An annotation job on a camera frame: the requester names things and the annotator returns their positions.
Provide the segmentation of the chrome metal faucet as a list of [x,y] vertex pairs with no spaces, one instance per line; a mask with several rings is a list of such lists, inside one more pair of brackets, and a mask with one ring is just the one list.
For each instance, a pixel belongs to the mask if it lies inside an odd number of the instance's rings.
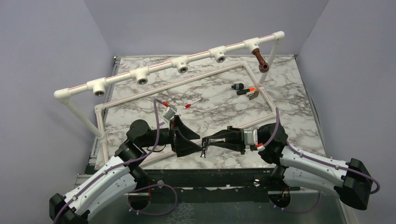
[[211,140],[208,138],[203,138],[201,141],[201,147],[202,147],[202,151],[201,151],[201,158],[206,158],[206,152],[208,147],[210,146],[210,142]]

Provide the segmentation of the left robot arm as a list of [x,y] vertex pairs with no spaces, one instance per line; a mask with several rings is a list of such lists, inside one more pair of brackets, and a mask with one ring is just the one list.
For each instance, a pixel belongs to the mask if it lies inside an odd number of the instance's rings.
[[147,155],[143,149],[170,145],[178,157],[201,150],[194,143],[200,136],[188,128],[178,115],[168,128],[152,130],[142,119],[135,120],[114,156],[99,171],[74,190],[49,200],[49,216],[56,224],[86,224],[102,208],[132,191],[149,191],[150,178],[139,165]]

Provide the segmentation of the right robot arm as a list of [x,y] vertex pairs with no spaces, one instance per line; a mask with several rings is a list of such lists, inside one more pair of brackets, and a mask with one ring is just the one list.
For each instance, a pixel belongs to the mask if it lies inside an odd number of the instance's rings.
[[358,159],[339,161],[321,157],[293,147],[288,135],[277,118],[275,123],[258,129],[244,129],[228,126],[194,143],[199,136],[185,127],[180,119],[172,121],[175,131],[172,151],[178,157],[200,152],[202,157],[210,146],[229,149],[245,154],[247,147],[257,151],[260,158],[275,167],[270,176],[256,180],[279,191],[270,200],[276,208],[283,209],[290,203],[291,188],[307,188],[318,192],[337,195],[345,205],[366,210],[372,194],[380,190],[380,184]]

